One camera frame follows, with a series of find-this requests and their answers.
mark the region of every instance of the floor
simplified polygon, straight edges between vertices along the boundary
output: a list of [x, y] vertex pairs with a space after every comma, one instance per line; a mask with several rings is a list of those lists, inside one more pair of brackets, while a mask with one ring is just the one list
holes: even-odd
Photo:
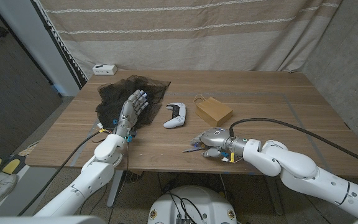
[[[17, 149], [16, 152], [25, 149], [29, 144], [41, 139], [71, 100], [72, 98], [63, 98], [62, 105]], [[79, 173], [79, 169], [62, 169], [47, 190], [47, 193], [41, 200], [37, 210], [41, 209], [46, 203], [51, 201], [51, 199], [69, 185]], [[178, 174], [176, 173], [160, 173], [162, 185], [165, 186], [177, 175]], [[176, 186], [187, 184], [208, 185], [213, 190], [221, 190], [219, 179], [211, 174], [180, 174], [176, 180]], [[328, 223], [318, 213], [317, 209], [331, 223], [346, 224], [353, 223], [356, 220], [355, 217], [330, 203], [314, 197], [305, 197], [302, 194], [286, 188], [279, 178], [276, 178], [275, 181], [278, 185], [285, 214], [282, 216], [276, 215], [263, 176], [223, 175], [223, 180], [227, 191], [234, 195], [229, 198], [229, 201], [235, 207], [237, 219], [241, 223]], [[358, 184], [358, 179], [352, 179], [350, 181]], [[112, 211], [106, 206], [110, 186], [111, 183], [108, 183], [107, 187], [101, 188], [98, 192], [92, 195], [83, 205], [81, 214], [96, 215], [108, 222]], [[159, 196], [160, 187], [158, 185], [156, 172], [145, 172], [144, 176], [139, 180], [134, 178], [132, 178], [132, 180], [127, 180], [118, 197], [117, 204], [112, 211], [110, 223], [147, 223], [149, 209]]]

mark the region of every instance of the small white device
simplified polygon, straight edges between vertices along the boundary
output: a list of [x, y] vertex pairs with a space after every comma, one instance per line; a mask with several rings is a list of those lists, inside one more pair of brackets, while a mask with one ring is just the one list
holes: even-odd
[[115, 65], [95, 65], [92, 70], [95, 75], [114, 75], [117, 67]]
[[170, 103], [168, 110], [172, 110], [172, 119], [164, 123], [164, 128], [182, 126], [186, 119], [186, 105], [184, 103]]

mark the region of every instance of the yellow tag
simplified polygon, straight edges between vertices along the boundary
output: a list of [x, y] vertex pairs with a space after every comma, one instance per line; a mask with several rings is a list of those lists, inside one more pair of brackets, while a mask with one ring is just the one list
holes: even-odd
[[230, 162], [234, 162], [234, 152], [232, 152], [230, 155]]

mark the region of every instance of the white game controller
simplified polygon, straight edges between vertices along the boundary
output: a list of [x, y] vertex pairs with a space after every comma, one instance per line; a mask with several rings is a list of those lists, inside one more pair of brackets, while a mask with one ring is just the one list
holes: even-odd
[[172, 119], [164, 123], [165, 128], [182, 126], [186, 119], [186, 105], [184, 103], [170, 103], [168, 110], [172, 110]]

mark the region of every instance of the white box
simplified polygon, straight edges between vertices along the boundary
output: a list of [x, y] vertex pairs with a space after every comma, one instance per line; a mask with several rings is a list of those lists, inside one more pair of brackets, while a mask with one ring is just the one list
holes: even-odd
[[95, 75], [114, 75], [117, 67], [115, 65], [95, 65], [92, 70]]

